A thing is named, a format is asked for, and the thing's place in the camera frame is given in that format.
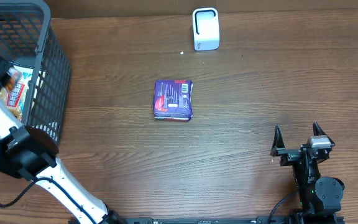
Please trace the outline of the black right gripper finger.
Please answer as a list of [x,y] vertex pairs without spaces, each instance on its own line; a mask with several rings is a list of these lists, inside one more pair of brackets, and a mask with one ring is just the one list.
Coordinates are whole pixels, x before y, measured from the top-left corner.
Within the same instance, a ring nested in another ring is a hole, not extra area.
[[325,136],[329,139],[331,146],[335,146],[335,142],[322,130],[317,121],[313,123],[313,134],[315,136]]
[[273,144],[272,144],[272,148],[270,150],[270,155],[273,156],[273,157],[277,157],[284,150],[285,150],[285,145],[284,145],[284,142],[283,142],[280,127],[279,127],[279,125],[276,125],[275,126],[274,138],[273,138]]

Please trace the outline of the purple red pad package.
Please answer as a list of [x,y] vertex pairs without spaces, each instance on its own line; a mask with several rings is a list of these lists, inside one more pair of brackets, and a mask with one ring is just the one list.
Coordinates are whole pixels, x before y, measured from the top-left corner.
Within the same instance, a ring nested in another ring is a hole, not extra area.
[[157,80],[154,87],[155,119],[189,121],[193,117],[191,80]]

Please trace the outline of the small orange snack packet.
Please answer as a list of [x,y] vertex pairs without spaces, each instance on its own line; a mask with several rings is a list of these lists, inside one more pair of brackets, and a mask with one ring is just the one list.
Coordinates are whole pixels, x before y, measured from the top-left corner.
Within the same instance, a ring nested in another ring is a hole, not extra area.
[[14,67],[11,67],[8,71],[7,74],[9,75],[9,80],[6,84],[6,89],[8,91],[12,91],[13,88],[17,85],[18,81],[21,79],[22,77],[22,72],[17,70]]

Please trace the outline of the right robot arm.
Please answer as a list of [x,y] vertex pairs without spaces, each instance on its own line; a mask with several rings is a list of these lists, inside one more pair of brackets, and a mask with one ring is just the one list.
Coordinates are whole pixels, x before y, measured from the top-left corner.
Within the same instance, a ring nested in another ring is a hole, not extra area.
[[313,123],[313,135],[298,149],[286,149],[280,127],[275,134],[270,155],[280,158],[281,166],[291,166],[299,195],[301,210],[288,217],[288,223],[338,223],[344,183],[334,177],[323,177],[318,165],[329,159],[334,141]]

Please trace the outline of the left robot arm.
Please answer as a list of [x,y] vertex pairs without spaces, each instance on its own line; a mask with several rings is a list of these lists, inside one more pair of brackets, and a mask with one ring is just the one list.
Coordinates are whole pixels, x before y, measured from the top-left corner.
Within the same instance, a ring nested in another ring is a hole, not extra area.
[[[0,58],[0,90],[18,79],[14,67]],[[55,141],[41,129],[23,125],[0,99],[0,173],[24,178],[28,186],[7,208],[18,202],[32,186],[53,195],[78,223],[124,223],[115,211],[89,193],[63,165]]]

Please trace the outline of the white barcode scanner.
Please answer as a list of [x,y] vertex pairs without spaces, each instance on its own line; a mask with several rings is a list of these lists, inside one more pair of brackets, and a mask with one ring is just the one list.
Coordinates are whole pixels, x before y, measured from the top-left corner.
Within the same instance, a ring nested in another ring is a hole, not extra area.
[[220,45],[218,11],[213,7],[195,9],[192,13],[192,21],[194,49],[216,50]]

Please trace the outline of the yellow snack bag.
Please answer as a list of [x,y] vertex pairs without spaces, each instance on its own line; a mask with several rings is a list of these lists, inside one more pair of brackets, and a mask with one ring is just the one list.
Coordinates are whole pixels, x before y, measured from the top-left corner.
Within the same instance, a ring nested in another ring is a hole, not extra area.
[[22,73],[21,79],[12,90],[2,88],[0,99],[6,105],[7,109],[19,120],[22,121],[24,112],[25,97],[29,90],[29,82],[32,79],[32,68],[13,65],[13,67]]

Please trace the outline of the dark grey plastic basket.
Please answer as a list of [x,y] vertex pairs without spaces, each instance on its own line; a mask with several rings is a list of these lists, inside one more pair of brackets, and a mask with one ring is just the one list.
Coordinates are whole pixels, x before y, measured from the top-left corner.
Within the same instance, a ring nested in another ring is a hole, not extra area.
[[32,72],[22,122],[60,142],[71,67],[45,1],[0,1],[0,56]]

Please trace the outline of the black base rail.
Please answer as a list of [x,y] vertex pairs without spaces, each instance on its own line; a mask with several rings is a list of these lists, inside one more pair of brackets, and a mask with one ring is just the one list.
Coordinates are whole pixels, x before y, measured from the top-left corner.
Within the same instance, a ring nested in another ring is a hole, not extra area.
[[[257,216],[256,218],[245,219],[153,219],[153,218],[125,218],[128,224],[266,224],[268,223],[268,216]],[[78,220],[74,218],[68,220],[68,224],[79,224]],[[295,223],[290,222],[286,216],[273,217],[272,224]],[[339,223],[345,224],[343,217],[337,217],[336,221],[306,221],[304,223]]]

